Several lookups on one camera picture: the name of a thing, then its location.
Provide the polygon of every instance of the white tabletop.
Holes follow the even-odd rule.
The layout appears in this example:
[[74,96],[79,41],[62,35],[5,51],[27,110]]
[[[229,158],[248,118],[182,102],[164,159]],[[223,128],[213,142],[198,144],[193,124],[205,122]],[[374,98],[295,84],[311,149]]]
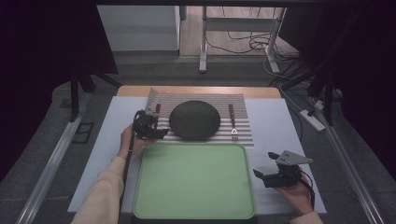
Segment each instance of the white tabletop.
[[[68,212],[77,212],[81,207],[93,180],[99,172],[107,168],[111,159],[117,154],[120,148],[120,134],[125,127],[133,122],[134,113],[146,107],[147,99],[147,97],[126,96],[115,96],[113,98]],[[283,99],[245,99],[245,103],[254,140],[254,149],[247,150],[247,158],[255,198],[256,215],[290,214],[293,212],[292,208],[283,196],[274,189],[267,189],[252,172],[252,169],[256,169],[265,175],[276,173],[276,163],[268,158],[268,152],[281,154],[284,150],[288,150],[304,156],[289,110]],[[121,208],[122,213],[132,214],[140,161],[141,154],[133,155],[131,158]],[[301,166],[313,177],[309,165]],[[315,210],[319,213],[326,213],[314,177],[313,181],[316,193]]]

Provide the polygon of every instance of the hand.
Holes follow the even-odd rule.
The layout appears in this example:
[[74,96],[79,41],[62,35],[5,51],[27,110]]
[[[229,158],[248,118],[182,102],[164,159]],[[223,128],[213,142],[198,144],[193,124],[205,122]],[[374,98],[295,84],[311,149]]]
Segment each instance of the hand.
[[[306,177],[302,174],[302,180],[306,182]],[[288,200],[300,216],[314,211],[308,189],[300,182],[291,188],[274,188]]]
[[[129,125],[121,134],[120,140],[120,151],[117,156],[124,158],[126,160],[128,156],[129,146],[131,145],[131,137],[133,135],[132,128],[133,124]],[[155,143],[155,139],[141,139],[138,137],[134,138],[134,148],[133,153],[138,152],[143,146],[148,145],[150,143]]]

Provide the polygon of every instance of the aluminum rail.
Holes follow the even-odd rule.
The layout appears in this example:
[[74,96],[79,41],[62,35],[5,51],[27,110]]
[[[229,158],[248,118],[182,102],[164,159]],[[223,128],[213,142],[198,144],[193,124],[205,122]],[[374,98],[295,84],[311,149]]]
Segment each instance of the aluminum rail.
[[84,116],[87,104],[90,101],[91,96],[91,93],[84,93],[82,95],[79,104],[79,112],[75,121],[69,122],[64,129],[64,133],[62,134],[58,144],[53,150],[46,167],[44,168],[40,178],[35,184],[35,188],[33,189],[29,199],[27,200],[24,208],[22,209],[16,223],[32,223],[35,219],[35,215],[37,214],[37,211],[40,208],[48,189],[50,188],[53,177],[55,177],[56,172],[61,165],[62,159],[64,158],[64,154],[67,151],[74,134],[76,133],[82,117]]
[[322,113],[318,113],[318,117],[320,121],[326,126],[326,134],[329,137],[329,140],[332,144],[335,154],[338,157],[338,160],[341,162],[341,165],[346,172],[346,176],[349,179],[349,182],[352,188],[355,190],[359,197],[359,201],[361,202],[361,206],[363,207],[364,212],[372,224],[385,224],[384,219],[379,213],[378,207],[375,204],[373,197],[371,196],[369,190],[361,180],[361,176],[353,165],[352,160],[349,158],[346,148],[344,147],[342,141],[338,137],[337,132],[334,127],[329,125],[327,120],[324,118]]

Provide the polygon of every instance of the wooden floor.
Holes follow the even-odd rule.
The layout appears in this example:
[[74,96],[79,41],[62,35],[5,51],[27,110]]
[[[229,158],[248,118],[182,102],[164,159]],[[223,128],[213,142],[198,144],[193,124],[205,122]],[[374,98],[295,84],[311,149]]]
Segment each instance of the wooden floor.
[[[272,7],[208,7],[208,17],[237,17],[237,18],[273,18],[277,15]],[[261,35],[255,38],[258,49],[250,52],[250,36]],[[269,35],[263,33],[245,32],[207,32],[207,55],[262,55],[264,56],[265,43],[268,42]],[[197,56],[200,54],[202,41],[202,7],[187,7],[187,19],[180,24],[180,56]],[[224,49],[212,48],[210,45]],[[277,50],[282,54],[291,55],[297,52],[281,38],[276,39]]]

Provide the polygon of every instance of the person's arm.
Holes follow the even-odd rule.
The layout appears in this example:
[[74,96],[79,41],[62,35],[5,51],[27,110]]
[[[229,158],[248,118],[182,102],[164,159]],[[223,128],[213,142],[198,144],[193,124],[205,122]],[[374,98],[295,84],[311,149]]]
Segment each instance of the person's arm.
[[[303,175],[303,181],[306,182],[306,177]],[[310,195],[308,189],[300,182],[291,188],[275,188],[282,194],[293,207],[299,217],[290,221],[290,224],[323,224],[318,213],[314,211],[311,205]]]
[[[120,196],[123,191],[122,175],[131,144],[132,124],[121,134],[120,151],[106,170],[91,184],[84,203],[76,213],[73,224],[117,223],[120,212]],[[134,139],[133,154],[155,140]]]

